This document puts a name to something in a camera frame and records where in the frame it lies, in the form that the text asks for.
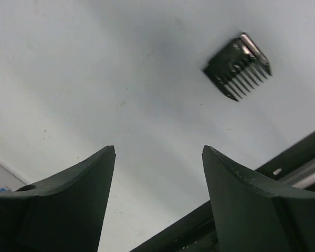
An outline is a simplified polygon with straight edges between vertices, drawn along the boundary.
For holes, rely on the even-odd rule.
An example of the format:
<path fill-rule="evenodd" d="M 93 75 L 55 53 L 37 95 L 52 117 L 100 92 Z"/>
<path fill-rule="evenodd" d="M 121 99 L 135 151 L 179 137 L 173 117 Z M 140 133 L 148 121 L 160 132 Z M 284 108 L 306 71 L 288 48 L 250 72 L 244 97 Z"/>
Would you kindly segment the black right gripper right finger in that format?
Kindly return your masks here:
<path fill-rule="evenodd" d="M 221 251 L 315 251 L 315 192 L 205 146 L 203 167 Z"/>

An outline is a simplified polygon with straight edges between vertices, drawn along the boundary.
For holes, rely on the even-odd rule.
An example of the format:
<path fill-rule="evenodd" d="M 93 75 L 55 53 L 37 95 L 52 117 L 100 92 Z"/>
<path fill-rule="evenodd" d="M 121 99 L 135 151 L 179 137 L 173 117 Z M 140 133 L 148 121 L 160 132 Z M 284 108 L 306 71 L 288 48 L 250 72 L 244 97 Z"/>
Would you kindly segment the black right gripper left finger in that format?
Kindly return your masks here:
<path fill-rule="evenodd" d="M 13 192 L 0 192 L 0 251 L 97 251 L 115 165 L 106 146 Z"/>

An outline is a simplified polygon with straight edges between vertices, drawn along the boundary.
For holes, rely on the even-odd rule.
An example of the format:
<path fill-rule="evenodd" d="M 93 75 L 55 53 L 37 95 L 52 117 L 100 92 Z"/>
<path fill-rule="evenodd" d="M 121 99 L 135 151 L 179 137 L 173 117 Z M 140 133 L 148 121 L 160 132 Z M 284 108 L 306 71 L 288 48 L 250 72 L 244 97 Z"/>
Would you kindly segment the white cardboard box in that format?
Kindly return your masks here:
<path fill-rule="evenodd" d="M 26 184 L 0 165 L 0 192 L 16 191 Z"/>

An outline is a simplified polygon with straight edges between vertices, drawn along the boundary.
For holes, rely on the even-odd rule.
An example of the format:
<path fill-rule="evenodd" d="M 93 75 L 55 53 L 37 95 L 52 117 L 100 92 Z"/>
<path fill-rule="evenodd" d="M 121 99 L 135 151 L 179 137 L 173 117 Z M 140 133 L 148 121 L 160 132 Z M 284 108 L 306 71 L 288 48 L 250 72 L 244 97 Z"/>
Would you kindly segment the black comb guard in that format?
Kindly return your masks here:
<path fill-rule="evenodd" d="M 223 95 L 237 102 L 272 75 L 268 58 L 247 33 L 229 40 L 202 72 Z"/>

